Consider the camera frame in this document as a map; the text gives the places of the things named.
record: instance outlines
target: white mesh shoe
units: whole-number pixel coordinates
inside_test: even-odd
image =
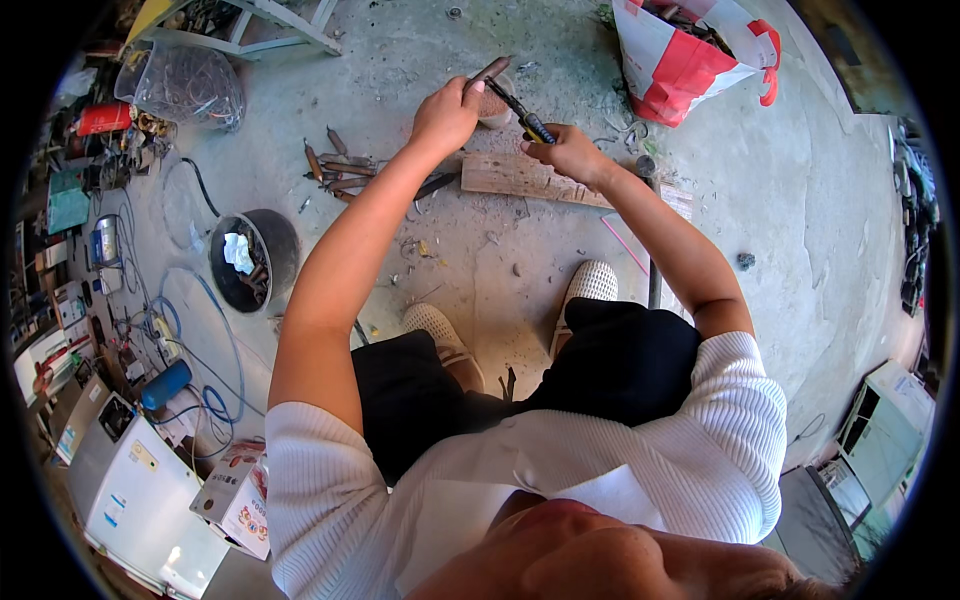
[[[483,382],[481,390],[486,387],[480,365],[473,358],[473,354],[464,346],[463,340],[460,339],[460,336],[453,329],[453,325],[450,324],[450,319],[440,309],[426,302],[419,302],[408,308],[403,315],[403,331],[409,333],[417,329],[423,329],[429,333],[437,348],[445,348],[437,355],[440,358],[441,365],[447,367],[461,361],[469,361],[480,376],[481,382]]]
[[[613,267],[604,261],[587,260],[577,267],[570,286],[566,288],[564,307],[560,310],[557,328],[553,332],[553,342],[550,344],[550,358],[557,357],[557,338],[570,333],[570,328],[566,326],[566,304],[571,298],[614,301],[618,291],[616,273],[613,272]]]

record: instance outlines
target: screwdriver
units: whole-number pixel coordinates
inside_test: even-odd
[[[546,130],[546,127],[543,126],[543,123],[540,121],[540,118],[536,113],[528,111],[516,97],[508,94],[507,90],[501,87],[500,84],[498,84],[492,77],[488,77],[486,79],[486,84],[490,86],[493,92],[499,96],[501,100],[507,103],[507,106],[516,113],[516,116],[520,117],[520,126],[527,131],[527,134],[530,135],[530,138],[533,139],[533,141],[541,144],[557,143],[557,138]]]

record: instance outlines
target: woman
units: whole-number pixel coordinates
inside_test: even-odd
[[[484,86],[465,83],[423,102],[406,147],[294,289],[267,415],[277,585],[335,598],[814,597],[783,557],[733,545],[777,521],[786,433],[732,270],[577,129],[549,125],[558,143],[524,152],[610,201],[696,330],[613,302],[612,270],[589,261],[556,361],[524,402],[477,394],[475,361],[426,305],[408,312],[411,333],[351,358],[414,193],[476,126]]]

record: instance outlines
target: black bucket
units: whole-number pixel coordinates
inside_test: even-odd
[[[256,241],[263,245],[267,264],[267,295],[261,302],[253,289],[240,280],[233,265],[224,259],[224,234],[236,232],[244,223],[253,230]],[[294,227],[275,210],[258,208],[243,214],[225,216],[210,240],[210,271],[224,301],[236,310],[251,314],[263,312],[274,298],[283,296],[297,279],[300,265],[300,244]]]

